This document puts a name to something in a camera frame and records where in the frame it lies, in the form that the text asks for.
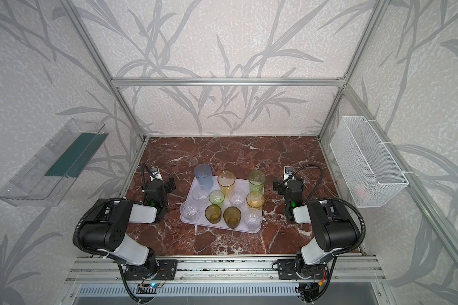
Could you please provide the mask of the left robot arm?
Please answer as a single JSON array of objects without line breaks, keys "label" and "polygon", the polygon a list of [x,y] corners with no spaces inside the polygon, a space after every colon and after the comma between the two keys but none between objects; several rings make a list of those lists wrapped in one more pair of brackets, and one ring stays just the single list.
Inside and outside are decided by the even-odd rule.
[{"label": "left robot arm", "polygon": [[176,189],[171,177],[167,182],[154,179],[145,187],[145,201],[123,198],[99,199],[78,221],[73,243],[81,251],[113,259],[125,266],[153,273],[158,268],[152,249],[127,235],[130,223],[159,223],[167,212],[167,195]]}]

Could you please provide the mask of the small yellow cup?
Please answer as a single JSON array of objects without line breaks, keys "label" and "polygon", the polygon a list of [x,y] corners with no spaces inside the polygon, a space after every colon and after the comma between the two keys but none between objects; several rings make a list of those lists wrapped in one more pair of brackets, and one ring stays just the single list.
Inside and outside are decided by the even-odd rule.
[{"label": "small yellow cup", "polygon": [[246,203],[251,208],[261,210],[265,203],[265,197],[259,191],[251,191],[246,197]]}]

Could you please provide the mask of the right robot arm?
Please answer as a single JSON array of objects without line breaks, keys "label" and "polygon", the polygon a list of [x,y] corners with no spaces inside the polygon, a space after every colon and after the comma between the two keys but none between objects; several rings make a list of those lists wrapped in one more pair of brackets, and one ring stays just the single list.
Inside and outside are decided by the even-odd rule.
[{"label": "right robot arm", "polygon": [[[297,175],[303,169],[319,170],[319,179],[306,200],[304,180]],[[281,280],[306,280],[315,276],[324,280],[330,274],[328,263],[357,249],[365,239],[365,220],[356,207],[340,198],[312,199],[323,178],[324,170],[319,165],[304,165],[296,170],[285,166],[283,179],[273,183],[273,190],[284,197],[287,220],[310,224],[314,234],[295,258],[277,260]]]}]

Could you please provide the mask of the tall blue frosted cup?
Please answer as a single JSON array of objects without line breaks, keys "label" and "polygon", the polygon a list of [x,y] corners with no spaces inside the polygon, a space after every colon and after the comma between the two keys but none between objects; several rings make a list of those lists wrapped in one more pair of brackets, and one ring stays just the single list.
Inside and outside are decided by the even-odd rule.
[{"label": "tall blue frosted cup", "polygon": [[212,167],[209,164],[197,165],[194,169],[194,175],[200,186],[205,186],[212,189]]}]

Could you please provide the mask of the tall green plastic cup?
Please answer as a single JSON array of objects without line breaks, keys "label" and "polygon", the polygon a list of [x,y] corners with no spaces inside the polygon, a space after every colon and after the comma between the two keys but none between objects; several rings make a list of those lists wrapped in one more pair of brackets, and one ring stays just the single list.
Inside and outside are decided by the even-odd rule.
[{"label": "tall green plastic cup", "polygon": [[264,193],[264,187],[266,183],[266,175],[258,169],[252,170],[248,174],[249,189],[251,192],[257,191]]}]

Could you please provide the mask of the small green cup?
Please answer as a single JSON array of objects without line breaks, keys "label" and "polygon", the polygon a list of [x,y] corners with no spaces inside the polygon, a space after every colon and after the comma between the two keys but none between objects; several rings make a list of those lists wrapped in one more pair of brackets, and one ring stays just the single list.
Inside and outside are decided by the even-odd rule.
[{"label": "small green cup", "polygon": [[212,205],[222,206],[225,201],[225,193],[221,190],[214,190],[209,195],[209,202]]}]

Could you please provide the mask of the tall yellow plastic cup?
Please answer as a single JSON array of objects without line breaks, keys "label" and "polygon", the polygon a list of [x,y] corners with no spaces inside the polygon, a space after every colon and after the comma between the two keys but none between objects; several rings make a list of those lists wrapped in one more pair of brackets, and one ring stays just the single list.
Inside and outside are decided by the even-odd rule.
[{"label": "tall yellow plastic cup", "polygon": [[235,174],[229,171],[222,171],[218,176],[218,184],[226,197],[229,197],[230,193],[235,189],[235,180]]}]

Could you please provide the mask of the small clear faceted glass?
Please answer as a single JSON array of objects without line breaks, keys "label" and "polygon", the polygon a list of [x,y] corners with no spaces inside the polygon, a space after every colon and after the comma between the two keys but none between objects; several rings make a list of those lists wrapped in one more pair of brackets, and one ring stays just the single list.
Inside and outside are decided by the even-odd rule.
[{"label": "small clear faceted glass", "polygon": [[255,208],[250,208],[244,216],[244,223],[250,232],[259,231],[262,221],[263,216],[261,211]]}]

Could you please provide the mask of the clear faceted cup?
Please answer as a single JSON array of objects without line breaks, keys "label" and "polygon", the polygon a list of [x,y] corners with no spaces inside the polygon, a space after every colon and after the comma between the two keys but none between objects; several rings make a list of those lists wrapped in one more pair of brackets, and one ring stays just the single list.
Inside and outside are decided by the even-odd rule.
[{"label": "clear faceted cup", "polygon": [[192,198],[196,202],[204,202],[210,195],[210,189],[207,186],[196,186],[192,190]]}]

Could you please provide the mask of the brown textured cup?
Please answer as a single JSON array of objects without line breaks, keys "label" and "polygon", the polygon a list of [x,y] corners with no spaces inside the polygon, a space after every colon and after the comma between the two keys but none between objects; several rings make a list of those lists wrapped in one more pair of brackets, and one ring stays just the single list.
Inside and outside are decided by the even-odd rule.
[{"label": "brown textured cup", "polygon": [[222,209],[219,205],[210,205],[205,209],[204,215],[211,224],[220,222]]},{"label": "brown textured cup", "polygon": [[224,213],[223,213],[223,218],[225,221],[225,224],[230,228],[230,229],[235,229],[239,226],[240,220],[241,220],[241,211],[237,207],[229,207],[226,208]]}]

